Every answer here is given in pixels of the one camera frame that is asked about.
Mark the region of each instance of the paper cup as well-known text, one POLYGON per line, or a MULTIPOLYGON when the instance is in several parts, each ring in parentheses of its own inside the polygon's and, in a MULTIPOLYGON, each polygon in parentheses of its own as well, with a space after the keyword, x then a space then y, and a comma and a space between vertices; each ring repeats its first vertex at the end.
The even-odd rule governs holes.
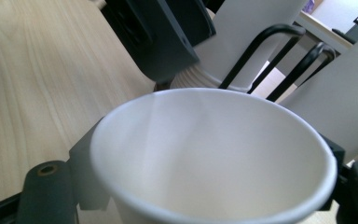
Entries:
POLYGON ((308 123, 235 91, 132 100, 103 118, 90 147, 124 223, 294 223, 324 204, 337 178, 308 123))

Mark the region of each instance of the screw hole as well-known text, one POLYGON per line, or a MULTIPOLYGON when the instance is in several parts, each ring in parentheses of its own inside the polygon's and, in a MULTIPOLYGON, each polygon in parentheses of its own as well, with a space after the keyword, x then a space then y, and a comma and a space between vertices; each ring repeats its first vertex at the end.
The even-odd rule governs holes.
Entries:
POLYGON ((37 171, 37 175, 52 175, 54 174, 56 171, 58 170, 58 167, 57 165, 54 165, 54 164, 49 164, 49 165, 46 165, 42 168, 40 168, 38 171, 37 171))

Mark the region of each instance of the cup rim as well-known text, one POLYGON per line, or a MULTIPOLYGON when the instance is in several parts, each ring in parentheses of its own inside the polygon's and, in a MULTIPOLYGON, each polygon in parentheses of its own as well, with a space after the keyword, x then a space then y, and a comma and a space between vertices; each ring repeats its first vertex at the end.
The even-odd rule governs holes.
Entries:
POLYGON ((300 116, 296 115, 295 113, 291 112, 290 110, 282 107, 281 105, 277 105, 265 99, 249 95, 243 92, 236 92, 236 91, 229 91, 229 90, 220 90, 220 89, 209 89, 209 88, 187 88, 187 89, 175 89, 175 90, 168 90, 168 91, 158 91, 149 93, 147 95, 138 97, 127 103, 118 106, 114 110, 104 117, 101 122, 97 125, 96 130, 91 138, 90 144, 90 159, 91 159, 91 166, 95 174, 98 176, 99 180, 103 183, 104 187, 108 190, 112 196, 117 197, 122 202, 124 202, 127 206, 137 210, 138 212, 152 216, 155 219, 158 219, 165 223, 183 223, 183 224, 246 224, 246 223, 295 223, 310 215, 312 212, 318 210, 330 197, 333 188, 335 186, 337 180, 337 162, 333 156, 332 151, 330 150, 329 145, 323 140, 323 138, 300 116), (274 215, 265 216, 265 217, 255 217, 255 218, 246 218, 245 220, 211 220, 208 218, 200 218, 200 217, 188 217, 186 215, 182 215, 173 211, 168 211, 164 208, 159 208, 152 203, 145 202, 142 199, 138 199, 135 196, 131 195, 130 192, 124 190, 121 186, 115 183, 107 183, 105 178, 100 175, 101 170, 103 167, 100 163, 98 163, 98 159, 96 154, 96 150, 93 147, 95 144, 95 139, 98 138, 98 135, 101 134, 103 131, 103 125, 116 113, 119 113, 121 110, 125 109, 127 106, 131 104, 137 104, 138 101, 143 101, 147 97, 151 96, 159 96, 165 94, 176 94, 181 91, 193 91, 193 92, 200 92, 200 91, 210 91, 210 92, 217 92, 221 91, 227 94, 240 94, 243 97, 250 97, 257 101, 264 101, 266 104, 271 104, 276 106, 276 108, 286 111, 289 113, 294 119, 298 120, 305 128, 309 129, 311 132, 311 136, 316 138, 316 141, 319 143, 320 148, 324 149, 322 152, 324 153, 324 162, 326 164, 325 167, 325 175, 322 178, 319 186, 315 191, 302 203, 298 204, 297 206, 287 209, 285 211, 276 213, 274 215))

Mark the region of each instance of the white cup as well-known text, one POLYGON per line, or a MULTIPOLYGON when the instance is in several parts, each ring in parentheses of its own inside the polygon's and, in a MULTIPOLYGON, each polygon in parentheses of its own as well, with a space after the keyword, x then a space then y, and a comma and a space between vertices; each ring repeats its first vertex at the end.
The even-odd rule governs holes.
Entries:
POLYGON ((235 91, 132 100, 103 118, 90 148, 124 223, 295 223, 324 204, 337 178, 308 123, 235 91))

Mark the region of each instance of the table surface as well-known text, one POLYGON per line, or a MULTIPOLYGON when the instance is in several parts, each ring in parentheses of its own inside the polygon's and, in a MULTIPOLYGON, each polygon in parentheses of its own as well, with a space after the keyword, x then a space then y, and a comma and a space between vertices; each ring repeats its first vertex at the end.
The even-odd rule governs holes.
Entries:
MULTIPOLYGON (((153 86, 94 3, 0 0, 0 201, 37 164, 67 161, 100 118, 153 86)), ((113 201, 79 217, 121 223, 113 201)))

